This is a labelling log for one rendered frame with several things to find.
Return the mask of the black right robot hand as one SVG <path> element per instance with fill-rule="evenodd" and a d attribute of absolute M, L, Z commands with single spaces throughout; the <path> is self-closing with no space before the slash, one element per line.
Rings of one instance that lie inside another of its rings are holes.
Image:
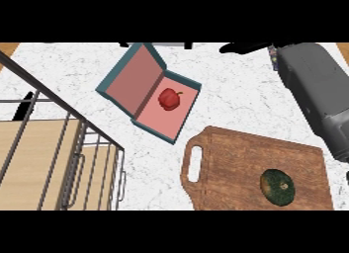
<path fill-rule="evenodd" d="M 235 52 L 247 54 L 268 46 L 278 46 L 278 42 L 231 42 L 219 48 L 220 53 Z"/>

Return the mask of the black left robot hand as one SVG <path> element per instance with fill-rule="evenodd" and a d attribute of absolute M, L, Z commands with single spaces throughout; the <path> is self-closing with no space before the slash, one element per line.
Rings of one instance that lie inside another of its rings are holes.
<path fill-rule="evenodd" d="M 19 103 L 12 121 L 22 121 L 24 120 L 24 117 L 25 117 L 25 114 L 28 112 L 28 108 L 31 105 L 30 100 L 33 99 L 33 96 L 34 96 L 34 93 L 30 91 L 24 97 L 25 101 Z"/>

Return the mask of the red bell pepper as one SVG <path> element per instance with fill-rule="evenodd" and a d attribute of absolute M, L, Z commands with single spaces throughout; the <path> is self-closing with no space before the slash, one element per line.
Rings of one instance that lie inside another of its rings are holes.
<path fill-rule="evenodd" d="M 172 88 L 161 92 L 158 102 L 166 111 L 172 111 L 179 106 L 179 95 L 180 92 L 176 92 Z"/>

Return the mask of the teal cardboard box pink inside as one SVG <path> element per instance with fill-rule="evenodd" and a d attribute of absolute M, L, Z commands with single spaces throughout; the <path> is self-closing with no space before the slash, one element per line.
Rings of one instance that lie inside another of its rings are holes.
<path fill-rule="evenodd" d="M 201 84 L 167 70 L 149 42 L 135 42 L 95 91 L 130 117 L 136 127 L 175 144 Z M 178 107 L 167 111 L 160 95 L 172 89 Z"/>

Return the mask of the brown wooden cutting board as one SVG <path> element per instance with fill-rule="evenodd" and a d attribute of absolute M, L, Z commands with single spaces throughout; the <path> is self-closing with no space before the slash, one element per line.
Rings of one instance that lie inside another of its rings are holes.
<path fill-rule="evenodd" d="M 322 151 L 314 146 L 209 126 L 186 143 L 180 184 L 198 210 L 330 210 Z M 291 203 L 274 205 L 260 189 L 266 170 L 293 180 Z"/>

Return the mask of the pale wooden basket shelf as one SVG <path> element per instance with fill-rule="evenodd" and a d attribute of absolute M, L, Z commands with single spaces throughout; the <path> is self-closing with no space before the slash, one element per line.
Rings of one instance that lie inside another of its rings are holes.
<path fill-rule="evenodd" d="M 0 211 L 58 207 L 70 153 L 80 152 L 71 209 L 107 211 L 112 205 L 115 147 L 77 120 L 0 122 Z"/>

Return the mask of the dark green squash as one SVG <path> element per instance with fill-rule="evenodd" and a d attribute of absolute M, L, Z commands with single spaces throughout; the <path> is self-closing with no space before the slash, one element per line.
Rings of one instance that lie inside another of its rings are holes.
<path fill-rule="evenodd" d="M 287 206 L 294 198 L 291 177 L 278 169 L 268 169 L 260 176 L 260 190 L 268 201 L 278 207 Z"/>

